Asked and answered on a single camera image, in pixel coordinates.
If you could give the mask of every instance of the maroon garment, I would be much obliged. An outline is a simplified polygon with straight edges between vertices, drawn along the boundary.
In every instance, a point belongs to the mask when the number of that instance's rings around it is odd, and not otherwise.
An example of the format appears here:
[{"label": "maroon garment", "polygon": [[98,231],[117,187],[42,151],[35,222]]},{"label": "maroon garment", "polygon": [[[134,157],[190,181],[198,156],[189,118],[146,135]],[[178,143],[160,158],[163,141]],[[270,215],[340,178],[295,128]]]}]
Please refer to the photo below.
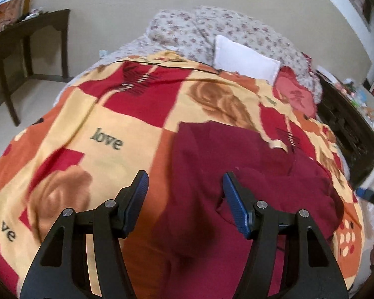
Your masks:
[{"label": "maroon garment", "polygon": [[[276,210],[307,209],[326,239],[342,219],[343,204],[329,176],[300,149],[270,149],[257,132],[217,122],[181,123],[171,195],[154,229],[168,260],[161,299],[233,297],[252,241],[237,231],[223,198],[222,176],[230,170]],[[279,246],[270,295],[280,288],[282,240]]]}]

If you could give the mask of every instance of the wooden table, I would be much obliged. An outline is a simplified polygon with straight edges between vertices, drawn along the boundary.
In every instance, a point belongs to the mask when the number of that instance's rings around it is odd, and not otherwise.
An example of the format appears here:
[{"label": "wooden table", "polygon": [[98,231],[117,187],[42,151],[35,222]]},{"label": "wooden table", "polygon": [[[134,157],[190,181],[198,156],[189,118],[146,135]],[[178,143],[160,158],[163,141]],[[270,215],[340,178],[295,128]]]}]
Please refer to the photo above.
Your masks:
[{"label": "wooden table", "polygon": [[374,131],[362,114],[334,85],[317,74],[323,88],[318,115],[330,126],[350,170],[353,189],[361,185],[374,167]]},{"label": "wooden table", "polygon": [[17,44],[23,44],[23,58],[25,61],[26,75],[33,75],[32,55],[31,55],[31,35],[47,26],[53,26],[55,30],[61,32],[61,66],[64,79],[68,74],[68,19],[69,9],[41,14],[40,16],[22,21],[12,25],[0,33],[0,85],[3,90],[4,100],[10,112],[14,124],[20,124],[18,115],[11,100],[11,93],[8,87],[7,78],[4,71],[3,60],[11,55]]}]

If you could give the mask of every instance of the pillow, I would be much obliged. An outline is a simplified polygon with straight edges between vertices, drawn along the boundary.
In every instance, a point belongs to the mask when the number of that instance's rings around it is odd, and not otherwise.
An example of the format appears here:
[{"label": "pillow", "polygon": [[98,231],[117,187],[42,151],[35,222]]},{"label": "pillow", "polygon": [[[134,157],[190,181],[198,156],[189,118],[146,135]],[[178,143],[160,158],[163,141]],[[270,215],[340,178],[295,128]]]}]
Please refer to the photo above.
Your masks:
[{"label": "pillow", "polygon": [[224,36],[216,36],[214,68],[217,70],[222,69],[252,78],[265,79],[273,86],[280,66],[280,61],[263,56]]},{"label": "pillow", "polygon": [[292,108],[303,112],[308,117],[315,117],[317,107],[313,95],[306,87],[298,83],[292,68],[284,66],[280,69],[273,93],[275,95],[278,93],[280,100],[288,102]]},{"label": "pillow", "polygon": [[212,46],[216,35],[222,35],[266,57],[277,59],[281,66],[291,67],[296,75],[308,76],[305,57],[292,41],[276,33],[272,27],[243,13],[218,7],[199,6],[194,8],[194,12],[198,29]]}]

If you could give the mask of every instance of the floor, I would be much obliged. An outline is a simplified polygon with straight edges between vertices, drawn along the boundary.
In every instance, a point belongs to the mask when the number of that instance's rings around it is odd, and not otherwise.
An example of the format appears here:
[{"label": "floor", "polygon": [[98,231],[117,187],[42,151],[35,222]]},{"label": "floor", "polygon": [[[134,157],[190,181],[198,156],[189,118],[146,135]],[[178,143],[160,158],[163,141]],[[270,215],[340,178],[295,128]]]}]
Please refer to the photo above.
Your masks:
[{"label": "floor", "polygon": [[64,86],[65,83],[31,79],[13,93],[14,106],[21,120],[18,127],[11,120],[6,105],[0,106],[0,157],[16,134],[52,108],[57,94]]}]

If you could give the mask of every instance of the screw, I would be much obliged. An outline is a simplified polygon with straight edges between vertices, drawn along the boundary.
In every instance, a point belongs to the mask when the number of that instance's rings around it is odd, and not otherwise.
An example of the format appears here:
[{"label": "screw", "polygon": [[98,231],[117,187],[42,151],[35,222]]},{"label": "screw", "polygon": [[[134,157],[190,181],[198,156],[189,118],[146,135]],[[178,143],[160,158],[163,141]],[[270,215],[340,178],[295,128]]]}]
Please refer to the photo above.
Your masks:
[{"label": "screw", "polygon": [[260,208],[260,209],[265,209],[267,208],[267,202],[266,201],[262,201],[262,200],[259,200],[256,205]]},{"label": "screw", "polygon": [[306,209],[301,209],[299,210],[299,214],[302,216],[302,217],[309,217],[309,211],[307,211]]},{"label": "screw", "polygon": [[71,208],[66,208],[66,209],[63,210],[63,216],[64,217],[68,217],[68,216],[72,215],[72,213],[73,213],[73,210]]},{"label": "screw", "polygon": [[107,207],[107,208],[112,208],[114,205],[116,205],[116,201],[115,200],[107,200],[105,202],[105,207]]}]

